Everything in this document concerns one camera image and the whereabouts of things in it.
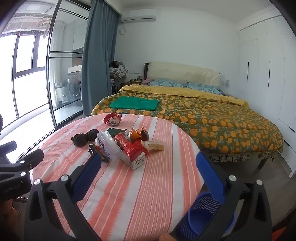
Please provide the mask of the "white milk carton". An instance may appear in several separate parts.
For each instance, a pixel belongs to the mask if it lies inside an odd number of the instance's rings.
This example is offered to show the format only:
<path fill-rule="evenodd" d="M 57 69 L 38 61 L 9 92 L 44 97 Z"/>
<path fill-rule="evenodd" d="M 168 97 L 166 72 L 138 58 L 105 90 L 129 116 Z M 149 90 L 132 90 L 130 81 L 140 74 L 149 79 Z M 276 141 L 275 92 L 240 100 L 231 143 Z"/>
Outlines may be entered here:
<path fill-rule="evenodd" d="M 133 170 L 145 164 L 145 152 L 133 144 L 125 133 L 112 137 L 109 131 L 99 132 L 95 145 L 108 162 L 121 160 Z"/>

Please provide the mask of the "red snack wrapper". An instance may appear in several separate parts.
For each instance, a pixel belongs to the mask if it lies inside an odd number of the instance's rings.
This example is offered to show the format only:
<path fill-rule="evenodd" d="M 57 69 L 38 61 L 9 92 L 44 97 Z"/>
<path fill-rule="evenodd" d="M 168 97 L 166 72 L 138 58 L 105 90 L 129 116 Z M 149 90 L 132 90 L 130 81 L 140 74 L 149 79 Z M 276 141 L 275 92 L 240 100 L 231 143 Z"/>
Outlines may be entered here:
<path fill-rule="evenodd" d="M 123 133 L 117 134 L 114 139 L 119 144 L 126 156 L 128 156 L 131 162 L 135 161 L 138 156 L 143 153 L 142 149 L 128 141 Z"/>

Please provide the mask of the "crushed red soda can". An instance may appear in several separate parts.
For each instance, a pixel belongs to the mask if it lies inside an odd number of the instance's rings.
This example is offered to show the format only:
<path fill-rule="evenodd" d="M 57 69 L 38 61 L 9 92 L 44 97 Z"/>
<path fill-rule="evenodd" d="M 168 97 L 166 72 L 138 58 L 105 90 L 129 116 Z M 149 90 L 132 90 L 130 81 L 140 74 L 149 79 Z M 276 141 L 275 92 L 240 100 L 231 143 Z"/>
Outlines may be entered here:
<path fill-rule="evenodd" d="M 103 122 L 108 126 L 118 126 L 121 122 L 121 118 L 121 114 L 109 113 L 104 117 Z"/>

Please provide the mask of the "clear packaged snack bar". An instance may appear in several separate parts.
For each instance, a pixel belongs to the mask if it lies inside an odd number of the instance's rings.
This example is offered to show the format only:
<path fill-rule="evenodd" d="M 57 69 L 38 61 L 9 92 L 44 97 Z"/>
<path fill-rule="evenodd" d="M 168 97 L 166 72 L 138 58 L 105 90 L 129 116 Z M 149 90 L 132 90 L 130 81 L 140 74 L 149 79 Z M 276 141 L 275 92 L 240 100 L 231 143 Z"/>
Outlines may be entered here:
<path fill-rule="evenodd" d="M 141 141 L 142 146 L 148 151 L 163 151 L 165 147 L 157 142 Z"/>

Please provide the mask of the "crushed orange soda can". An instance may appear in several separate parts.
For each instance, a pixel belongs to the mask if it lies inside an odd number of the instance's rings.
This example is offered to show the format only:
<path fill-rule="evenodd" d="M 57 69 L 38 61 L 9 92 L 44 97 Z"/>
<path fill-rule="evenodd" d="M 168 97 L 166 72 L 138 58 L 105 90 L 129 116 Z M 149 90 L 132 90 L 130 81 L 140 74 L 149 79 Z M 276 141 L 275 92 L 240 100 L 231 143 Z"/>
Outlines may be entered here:
<path fill-rule="evenodd" d="M 132 143 L 136 140 L 148 141 L 149 134 L 144 128 L 138 128 L 137 130 L 132 128 L 129 132 L 129 138 Z"/>

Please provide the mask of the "blue plastic waste basket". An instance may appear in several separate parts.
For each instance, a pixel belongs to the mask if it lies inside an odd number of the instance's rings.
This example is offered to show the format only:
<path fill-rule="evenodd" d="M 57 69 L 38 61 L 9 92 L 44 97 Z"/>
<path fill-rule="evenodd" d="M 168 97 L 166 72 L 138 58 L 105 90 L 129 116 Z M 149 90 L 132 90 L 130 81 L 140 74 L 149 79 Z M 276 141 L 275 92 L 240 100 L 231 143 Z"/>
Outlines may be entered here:
<path fill-rule="evenodd" d="M 206 229 L 220 206 L 210 192 L 199 194 L 177 225 L 178 236 L 184 240 L 195 240 Z"/>

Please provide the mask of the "dark brown pine cone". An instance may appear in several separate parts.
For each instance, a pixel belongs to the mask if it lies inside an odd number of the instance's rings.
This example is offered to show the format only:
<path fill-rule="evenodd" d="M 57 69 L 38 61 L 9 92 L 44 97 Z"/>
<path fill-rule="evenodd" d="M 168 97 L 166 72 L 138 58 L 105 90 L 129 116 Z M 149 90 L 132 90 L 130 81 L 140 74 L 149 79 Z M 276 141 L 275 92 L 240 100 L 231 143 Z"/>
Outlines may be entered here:
<path fill-rule="evenodd" d="M 97 129 L 89 130 L 87 133 L 79 133 L 71 138 L 73 145 L 84 147 L 89 142 L 94 142 L 99 131 Z"/>

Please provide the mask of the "pink striped tablecloth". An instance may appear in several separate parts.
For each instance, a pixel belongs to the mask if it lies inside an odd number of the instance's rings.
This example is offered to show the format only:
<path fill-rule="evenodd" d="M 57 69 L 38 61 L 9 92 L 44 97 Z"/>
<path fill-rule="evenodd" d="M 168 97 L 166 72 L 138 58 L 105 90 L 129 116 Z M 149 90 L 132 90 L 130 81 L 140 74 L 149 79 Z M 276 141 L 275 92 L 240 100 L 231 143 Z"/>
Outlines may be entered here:
<path fill-rule="evenodd" d="M 56 181 L 88 159 L 88 146 L 78 148 L 71 137 L 109 128 L 106 114 L 77 120 L 48 139 L 45 156 L 33 179 Z M 204 184 L 195 164 L 199 148 L 177 125 L 151 116 L 123 114 L 120 129 L 144 128 L 149 140 L 164 151 L 149 152 L 144 165 L 131 169 L 121 160 L 102 163 L 78 207 L 102 240 L 157 240 L 171 232 L 194 203 Z"/>

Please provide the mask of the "washing machine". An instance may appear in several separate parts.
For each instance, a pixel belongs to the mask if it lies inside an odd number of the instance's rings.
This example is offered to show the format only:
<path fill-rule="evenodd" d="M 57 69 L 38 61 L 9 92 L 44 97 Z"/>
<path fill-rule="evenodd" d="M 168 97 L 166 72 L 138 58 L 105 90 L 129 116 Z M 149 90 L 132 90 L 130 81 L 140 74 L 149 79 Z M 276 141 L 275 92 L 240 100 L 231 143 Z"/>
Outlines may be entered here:
<path fill-rule="evenodd" d="M 71 97 L 79 98 L 81 96 L 81 80 L 78 73 L 67 75 L 67 86 Z"/>

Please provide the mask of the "folded green cloth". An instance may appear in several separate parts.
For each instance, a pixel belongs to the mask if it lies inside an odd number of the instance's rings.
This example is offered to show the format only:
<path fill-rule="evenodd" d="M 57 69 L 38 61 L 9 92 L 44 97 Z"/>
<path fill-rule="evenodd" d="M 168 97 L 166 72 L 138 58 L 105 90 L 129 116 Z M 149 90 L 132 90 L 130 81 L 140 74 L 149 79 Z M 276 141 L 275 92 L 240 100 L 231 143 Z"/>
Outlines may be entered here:
<path fill-rule="evenodd" d="M 111 102 L 109 107 L 116 109 L 156 110 L 158 100 L 138 97 L 121 96 Z"/>

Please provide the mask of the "teal floral pillow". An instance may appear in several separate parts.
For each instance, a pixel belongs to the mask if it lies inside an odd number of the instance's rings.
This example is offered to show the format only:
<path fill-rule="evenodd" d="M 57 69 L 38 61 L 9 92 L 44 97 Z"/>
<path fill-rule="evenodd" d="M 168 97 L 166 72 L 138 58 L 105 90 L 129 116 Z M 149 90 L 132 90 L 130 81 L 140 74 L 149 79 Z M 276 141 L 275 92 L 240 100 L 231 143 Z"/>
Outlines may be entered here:
<path fill-rule="evenodd" d="M 185 84 L 175 82 L 169 79 L 154 79 L 147 84 L 148 86 L 162 86 L 162 87 L 187 87 Z"/>
<path fill-rule="evenodd" d="M 205 85 L 205 84 L 199 84 L 199 83 L 187 83 L 187 88 L 209 92 L 217 95 L 222 95 L 222 90 L 218 87 L 211 86 L 211 85 Z"/>

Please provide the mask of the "pile of clothes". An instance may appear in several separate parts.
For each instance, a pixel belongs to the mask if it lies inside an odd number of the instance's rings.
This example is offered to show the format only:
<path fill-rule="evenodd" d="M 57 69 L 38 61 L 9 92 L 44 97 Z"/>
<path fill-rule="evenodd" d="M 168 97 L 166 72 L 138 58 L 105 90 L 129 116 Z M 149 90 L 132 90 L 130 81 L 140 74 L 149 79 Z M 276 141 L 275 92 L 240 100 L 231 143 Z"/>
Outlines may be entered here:
<path fill-rule="evenodd" d="M 113 79 L 121 79 L 127 76 L 128 70 L 121 61 L 112 61 L 109 63 L 110 76 Z"/>

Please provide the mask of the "yellow blanket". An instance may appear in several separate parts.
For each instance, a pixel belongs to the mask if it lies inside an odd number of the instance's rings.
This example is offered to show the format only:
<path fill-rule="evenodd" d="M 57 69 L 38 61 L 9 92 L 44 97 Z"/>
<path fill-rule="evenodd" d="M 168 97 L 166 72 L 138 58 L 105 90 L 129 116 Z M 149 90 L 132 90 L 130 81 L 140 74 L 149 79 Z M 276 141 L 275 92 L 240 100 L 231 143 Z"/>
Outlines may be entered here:
<path fill-rule="evenodd" d="M 231 96 L 217 95 L 210 92 L 194 90 L 190 88 L 146 86 L 146 85 L 133 84 L 133 85 L 125 85 L 119 90 L 119 92 L 121 91 L 173 95 L 173 96 L 180 96 L 180 97 L 186 97 L 186 98 L 199 98 L 199 99 L 202 98 L 202 99 L 213 100 L 218 102 L 231 103 L 234 105 L 239 105 L 245 108 L 249 108 L 249 103 L 243 99 L 237 99 Z"/>

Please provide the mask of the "blue grey curtain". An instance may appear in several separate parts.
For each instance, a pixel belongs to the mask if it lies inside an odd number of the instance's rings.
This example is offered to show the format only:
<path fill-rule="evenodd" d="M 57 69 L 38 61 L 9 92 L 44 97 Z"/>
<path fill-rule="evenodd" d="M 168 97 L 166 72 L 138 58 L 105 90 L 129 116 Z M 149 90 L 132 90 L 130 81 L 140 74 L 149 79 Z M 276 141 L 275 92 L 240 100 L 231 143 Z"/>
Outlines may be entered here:
<path fill-rule="evenodd" d="M 105 1 L 92 1 L 82 56 L 81 100 L 88 116 L 112 94 L 109 63 L 114 60 L 120 15 Z"/>

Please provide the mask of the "white wardrobe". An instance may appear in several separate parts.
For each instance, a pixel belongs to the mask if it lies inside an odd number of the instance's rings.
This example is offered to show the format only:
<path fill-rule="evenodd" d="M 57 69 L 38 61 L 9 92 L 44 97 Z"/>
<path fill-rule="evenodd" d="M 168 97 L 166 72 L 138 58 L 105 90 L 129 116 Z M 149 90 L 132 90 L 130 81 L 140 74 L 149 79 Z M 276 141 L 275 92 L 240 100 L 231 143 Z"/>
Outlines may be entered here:
<path fill-rule="evenodd" d="M 295 35 L 274 6 L 238 24 L 239 91 L 250 107 L 282 133 L 280 161 L 295 176 Z"/>

